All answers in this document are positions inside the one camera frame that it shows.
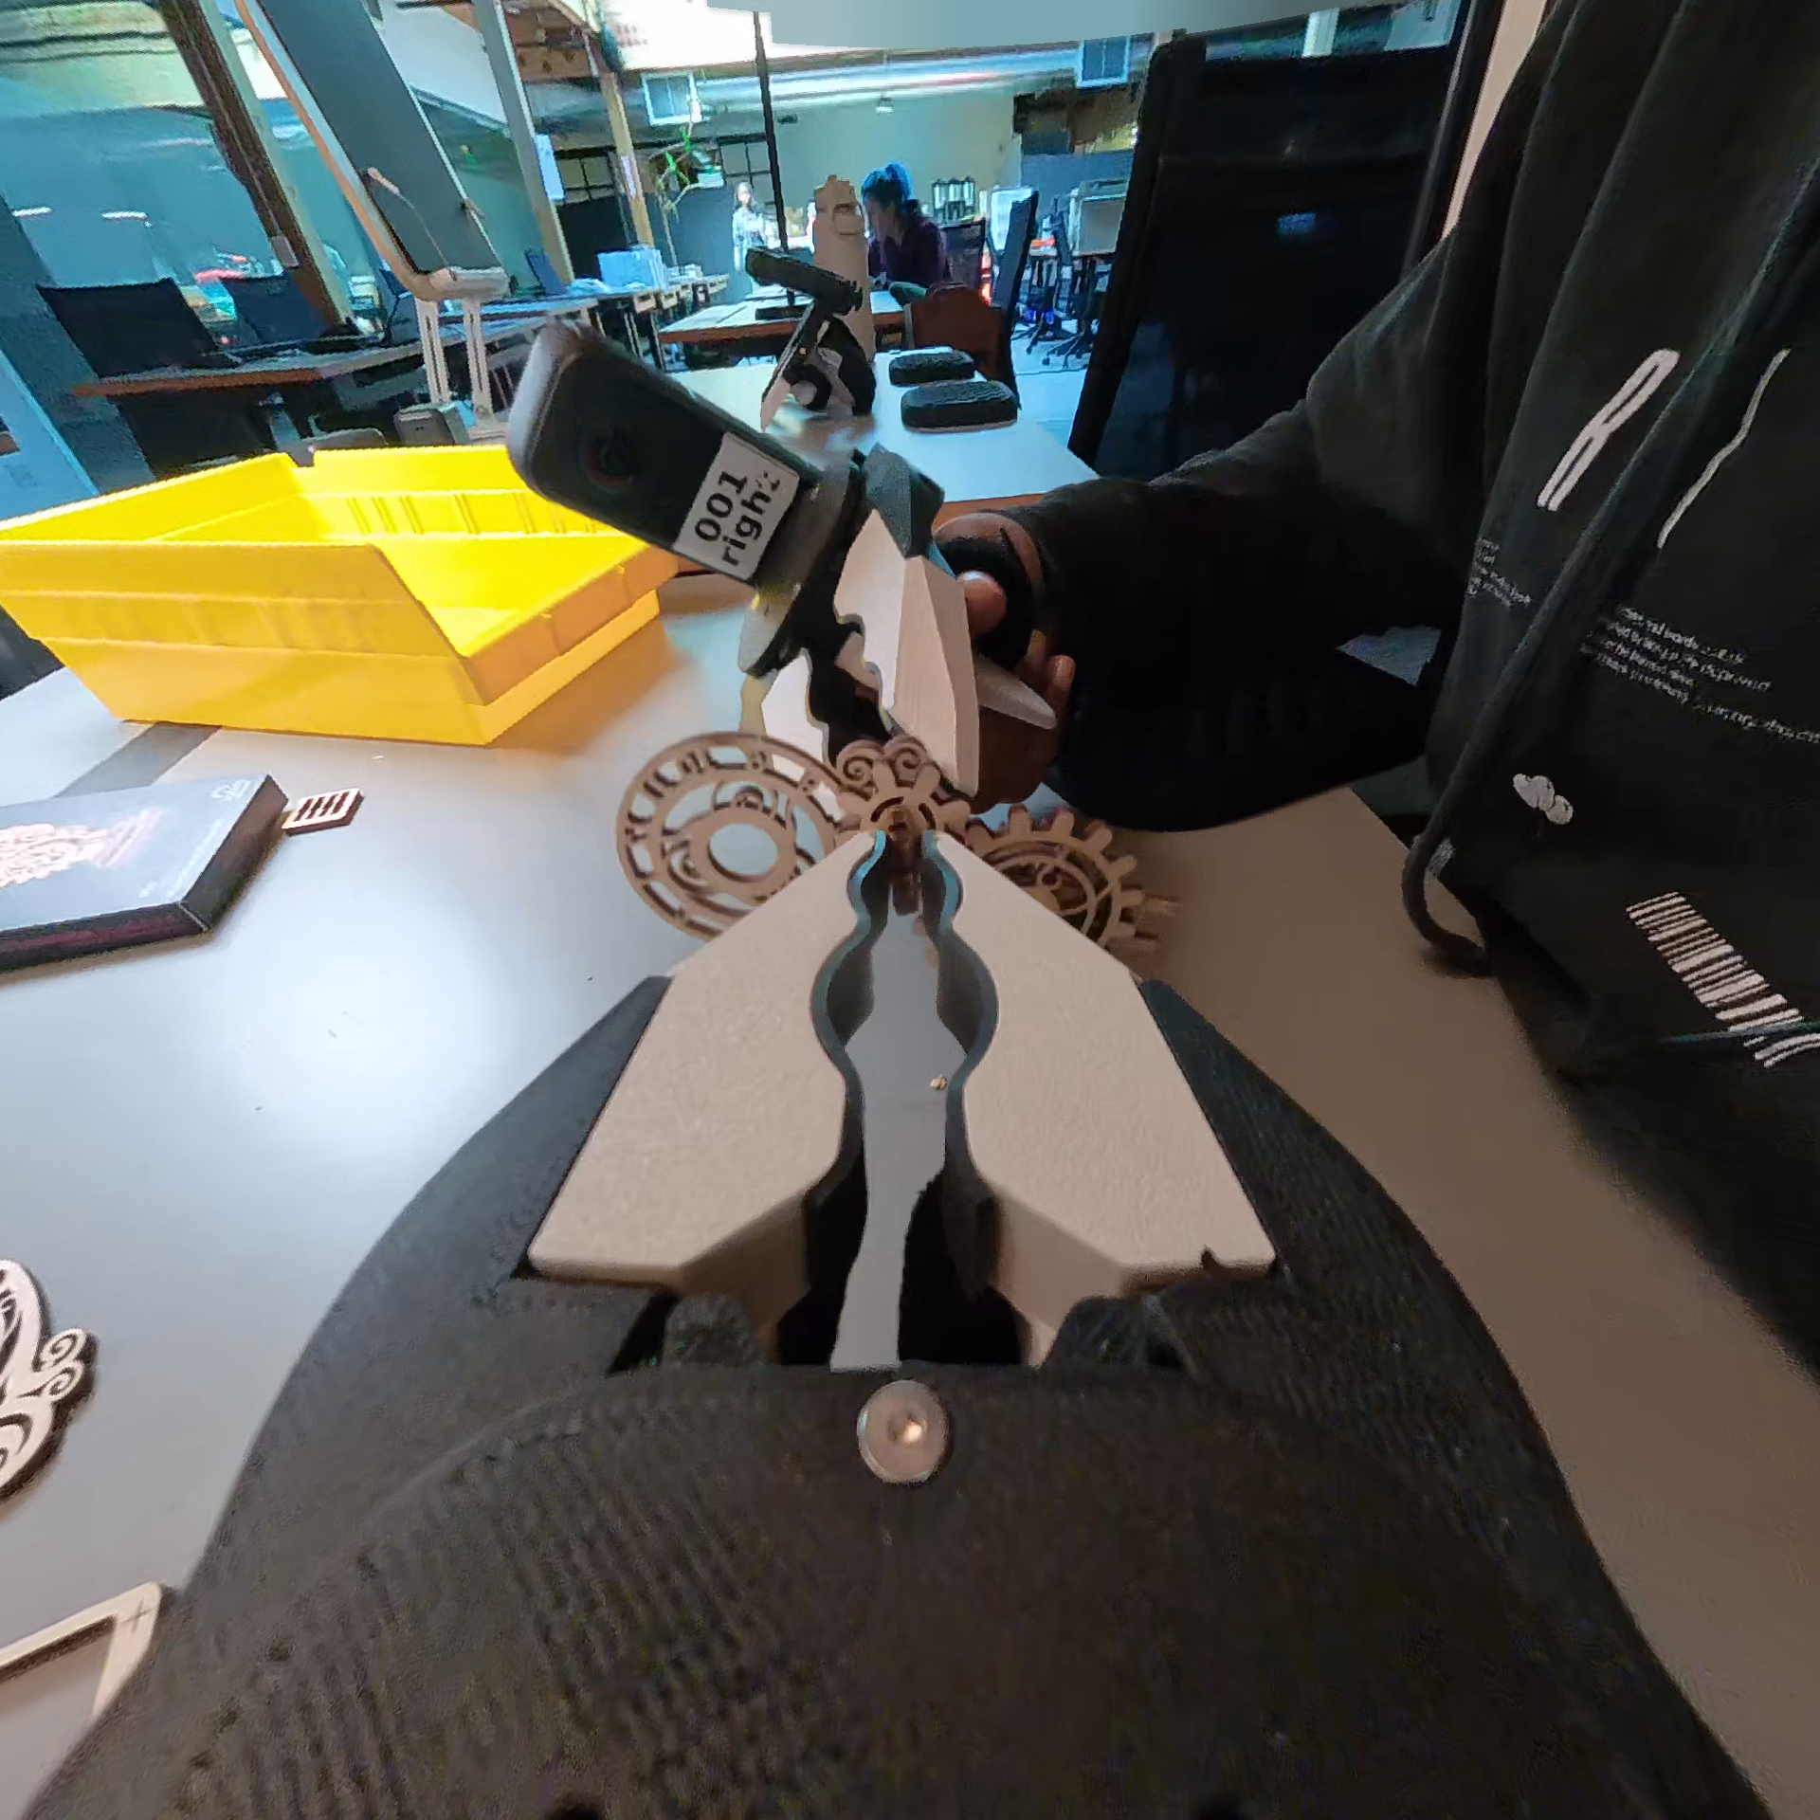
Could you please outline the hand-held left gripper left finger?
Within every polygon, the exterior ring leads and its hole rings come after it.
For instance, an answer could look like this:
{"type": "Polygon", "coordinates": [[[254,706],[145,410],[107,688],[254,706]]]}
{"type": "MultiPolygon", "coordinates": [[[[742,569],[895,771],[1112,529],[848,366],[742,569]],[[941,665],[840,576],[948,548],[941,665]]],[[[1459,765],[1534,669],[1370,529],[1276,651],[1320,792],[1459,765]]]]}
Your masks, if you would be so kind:
{"type": "Polygon", "coordinates": [[[541,1221],[544,1278],[734,1300],[778,1357],[828,1357],[867,1221],[852,1037],[890,909],[852,839],[673,969],[541,1221]]]}

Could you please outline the black monitor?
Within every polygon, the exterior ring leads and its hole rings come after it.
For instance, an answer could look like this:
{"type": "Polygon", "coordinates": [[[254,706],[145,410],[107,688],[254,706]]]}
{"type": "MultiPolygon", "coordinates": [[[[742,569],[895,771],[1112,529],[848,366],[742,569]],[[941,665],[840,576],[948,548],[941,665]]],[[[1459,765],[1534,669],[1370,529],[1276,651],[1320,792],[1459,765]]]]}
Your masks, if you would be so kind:
{"type": "Polygon", "coordinates": [[[1457,5],[1306,31],[1197,31],[1142,84],[1126,204],[1068,436],[1149,480],[1296,404],[1400,282],[1457,62],[1457,5]]]}

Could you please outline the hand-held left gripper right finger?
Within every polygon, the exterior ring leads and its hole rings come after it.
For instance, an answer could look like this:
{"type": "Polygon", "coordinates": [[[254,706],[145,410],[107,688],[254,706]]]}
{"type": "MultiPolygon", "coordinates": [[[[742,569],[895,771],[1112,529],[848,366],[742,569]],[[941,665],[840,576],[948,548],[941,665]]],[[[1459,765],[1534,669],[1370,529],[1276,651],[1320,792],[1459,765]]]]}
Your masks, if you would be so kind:
{"type": "Polygon", "coordinates": [[[941,1212],[963,1293],[1047,1353],[1078,1305],[1262,1278],[1276,1249],[1131,969],[946,833],[920,903],[959,1048],[941,1212]]]}

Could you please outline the grey board on wooden stand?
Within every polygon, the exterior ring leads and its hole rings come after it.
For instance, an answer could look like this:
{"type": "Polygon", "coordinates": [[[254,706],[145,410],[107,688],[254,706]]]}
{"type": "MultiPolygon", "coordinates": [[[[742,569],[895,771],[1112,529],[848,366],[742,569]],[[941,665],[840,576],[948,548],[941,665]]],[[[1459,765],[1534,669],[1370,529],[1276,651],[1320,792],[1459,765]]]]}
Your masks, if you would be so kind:
{"type": "Polygon", "coordinates": [[[483,310],[510,289],[509,271],[463,190],[417,95],[361,3],[236,3],[236,16],[300,116],[351,215],[412,296],[425,412],[457,420],[442,307],[461,311],[472,436],[499,441],[483,310]]]}

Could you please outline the grey desk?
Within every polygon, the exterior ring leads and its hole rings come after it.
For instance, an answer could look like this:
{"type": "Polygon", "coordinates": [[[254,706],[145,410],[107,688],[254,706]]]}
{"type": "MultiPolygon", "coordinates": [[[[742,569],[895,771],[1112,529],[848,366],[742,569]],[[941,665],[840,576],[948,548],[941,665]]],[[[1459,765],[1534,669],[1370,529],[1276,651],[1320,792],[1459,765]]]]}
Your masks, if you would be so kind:
{"type": "MultiPolygon", "coordinates": [[[[5,1643],[181,1584],[261,1416],[428,1177],[689,943],[612,812],[735,719],[741,598],[664,615],[487,750],[137,731],[64,672],[5,700],[5,802],[174,777],[361,788],[220,932],[5,981],[5,1258],[100,1376],[5,1498],[5,1643]]],[[[1816,1377],[1617,1148],[1489,981],[1400,915],[1400,836],[1334,791],[1123,834],[1174,902],[1138,965],[1387,1188],[1520,1377],[1659,1656],[1775,1816],[1816,1816],[1816,1377]]]]}

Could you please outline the black puzzle box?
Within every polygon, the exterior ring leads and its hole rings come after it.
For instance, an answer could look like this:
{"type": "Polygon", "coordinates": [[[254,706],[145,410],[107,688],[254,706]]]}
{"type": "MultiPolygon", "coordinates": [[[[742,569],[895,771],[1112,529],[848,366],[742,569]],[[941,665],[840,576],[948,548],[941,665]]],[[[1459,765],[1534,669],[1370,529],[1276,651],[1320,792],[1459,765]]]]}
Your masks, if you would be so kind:
{"type": "Polygon", "coordinates": [[[206,936],[279,839],[272,777],[189,780],[3,810],[3,970],[206,936]]]}

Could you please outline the brown chair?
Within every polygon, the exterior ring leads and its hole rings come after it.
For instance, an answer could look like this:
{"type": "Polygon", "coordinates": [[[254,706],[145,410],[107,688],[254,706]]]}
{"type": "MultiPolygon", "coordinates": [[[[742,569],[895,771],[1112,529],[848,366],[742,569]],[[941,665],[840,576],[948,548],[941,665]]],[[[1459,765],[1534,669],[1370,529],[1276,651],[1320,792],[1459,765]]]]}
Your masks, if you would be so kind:
{"type": "Polygon", "coordinates": [[[1017,391],[1013,330],[979,289],[934,287],[901,307],[901,326],[909,347],[964,351],[979,376],[1017,391]]]}

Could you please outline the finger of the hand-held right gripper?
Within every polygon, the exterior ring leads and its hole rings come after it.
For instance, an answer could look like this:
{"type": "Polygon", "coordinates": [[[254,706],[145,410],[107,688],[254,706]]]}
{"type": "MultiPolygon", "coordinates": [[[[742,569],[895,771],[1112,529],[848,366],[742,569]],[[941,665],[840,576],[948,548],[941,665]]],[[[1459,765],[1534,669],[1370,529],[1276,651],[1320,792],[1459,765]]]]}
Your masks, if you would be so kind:
{"type": "Polygon", "coordinates": [[[972,797],[981,708],[963,580],[937,558],[899,549],[883,516],[867,516],[847,549],[833,613],[857,636],[880,716],[919,740],[944,781],[972,797]]]}
{"type": "Polygon", "coordinates": [[[775,671],[759,697],[759,733],[833,767],[857,737],[857,684],[838,662],[797,651],[775,671]]]}

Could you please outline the wooden puzzle frame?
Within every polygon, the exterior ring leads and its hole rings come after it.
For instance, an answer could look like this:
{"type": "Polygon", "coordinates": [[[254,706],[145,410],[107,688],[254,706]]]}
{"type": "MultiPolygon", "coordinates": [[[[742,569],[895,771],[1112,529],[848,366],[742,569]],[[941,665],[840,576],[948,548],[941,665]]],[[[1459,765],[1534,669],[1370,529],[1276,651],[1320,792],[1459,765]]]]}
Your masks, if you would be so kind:
{"type": "Polygon", "coordinates": [[[137,1584],[3,1646],[5,1760],[85,1732],[145,1658],[168,1590],[137,1584]]]}

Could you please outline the wooden cutout figure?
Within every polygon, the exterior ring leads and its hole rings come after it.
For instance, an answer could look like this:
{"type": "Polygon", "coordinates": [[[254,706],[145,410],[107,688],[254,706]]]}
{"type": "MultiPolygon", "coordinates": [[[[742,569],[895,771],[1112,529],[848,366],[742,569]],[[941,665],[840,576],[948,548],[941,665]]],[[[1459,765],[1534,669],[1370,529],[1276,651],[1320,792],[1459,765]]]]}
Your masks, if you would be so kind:
{"type": "Polygon", "coordinates": [[[852,181],[831,173],[813,192],[812,245],[813,263],[857,289],[857,306],[845,311],[864,356],[877,353],[877,324],[871,315],[871,275],[867,252],[867,215],[852,181]]]}

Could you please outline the ornate wooden leaf piece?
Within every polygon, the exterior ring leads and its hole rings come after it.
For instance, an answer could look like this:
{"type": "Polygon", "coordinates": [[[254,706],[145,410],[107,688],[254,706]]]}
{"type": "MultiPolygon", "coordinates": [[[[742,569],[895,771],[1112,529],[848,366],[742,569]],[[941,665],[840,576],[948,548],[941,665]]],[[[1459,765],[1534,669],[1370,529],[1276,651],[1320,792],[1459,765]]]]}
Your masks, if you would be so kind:
{"type": "Polygon", "coordinates": [[[69,1413],[91,1392],[94,1353],[94,1333],[58,1329],[33,1272],[3,1261],[3,1498],[56,1455],[69,1413]]]}

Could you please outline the wooden gear and dial assembly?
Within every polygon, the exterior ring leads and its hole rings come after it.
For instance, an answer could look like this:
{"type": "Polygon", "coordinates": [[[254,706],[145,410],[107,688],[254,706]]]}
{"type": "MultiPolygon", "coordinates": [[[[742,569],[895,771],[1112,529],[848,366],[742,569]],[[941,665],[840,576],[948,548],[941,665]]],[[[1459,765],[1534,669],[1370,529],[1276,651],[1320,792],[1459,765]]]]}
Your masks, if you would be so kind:
{"type": "Polygon", "coordinates": [[[1156,943],[1174,899],[1149,893],[1136,856],[1071,810],[975,814],[911,736],[855,740],[838,759],[757,733],[699,733],[664,746],[627,785],[620,862],[667,923],[712,941],[828,857],[871,859],[875,839],[920,857],[951,834],[1041,909],[1112,953],[1156,943]]]}

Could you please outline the person's black hoodie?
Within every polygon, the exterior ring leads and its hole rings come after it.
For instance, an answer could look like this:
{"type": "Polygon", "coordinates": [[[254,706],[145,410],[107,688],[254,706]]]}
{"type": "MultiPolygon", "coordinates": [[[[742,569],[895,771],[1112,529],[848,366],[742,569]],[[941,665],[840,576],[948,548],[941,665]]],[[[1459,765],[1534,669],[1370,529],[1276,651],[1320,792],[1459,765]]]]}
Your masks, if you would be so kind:
{"type": "Polygon", "coordinates": [[[1816,5],[1581,5],[1651,53],[1488,512],[1509,650],[1404,865],[1816,1368],[1816,5]]]}

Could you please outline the person's right forearm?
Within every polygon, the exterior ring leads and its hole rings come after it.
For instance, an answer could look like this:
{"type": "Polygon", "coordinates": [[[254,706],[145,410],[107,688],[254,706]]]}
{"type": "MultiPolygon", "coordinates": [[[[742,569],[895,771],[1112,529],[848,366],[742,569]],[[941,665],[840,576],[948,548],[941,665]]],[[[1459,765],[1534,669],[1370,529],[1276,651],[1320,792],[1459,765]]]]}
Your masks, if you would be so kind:
{"type": "Polygon", "coordinates": [[[1481,366],[1370,322],[1239,443],[1013,512],[1035,625],[1074,662],[1045,781],[1112,826],[1200,830],[1412,759],[1438,684],[1349,650],[1455,636],[1481,429],[1481,366]]]}

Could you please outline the white table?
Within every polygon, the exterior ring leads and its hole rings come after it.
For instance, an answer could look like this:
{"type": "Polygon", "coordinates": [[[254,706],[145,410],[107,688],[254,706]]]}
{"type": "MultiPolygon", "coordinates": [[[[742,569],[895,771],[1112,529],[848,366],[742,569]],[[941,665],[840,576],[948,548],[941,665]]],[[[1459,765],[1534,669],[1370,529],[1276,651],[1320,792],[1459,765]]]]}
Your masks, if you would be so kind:
{"type": "Polygon", "coordinates": [[[797,404],[781,404],[767,432],[819,466],[854,450],[887,445],[944,488],[946,516],[972,506],[997,510],[1091,477],[1091,470],[1055,432],[1027,414],[985,428],[905,428],[901,388],[887,380],[890,359],[893,348],[875,359],[871,417],[816,417],[797,404]]]}

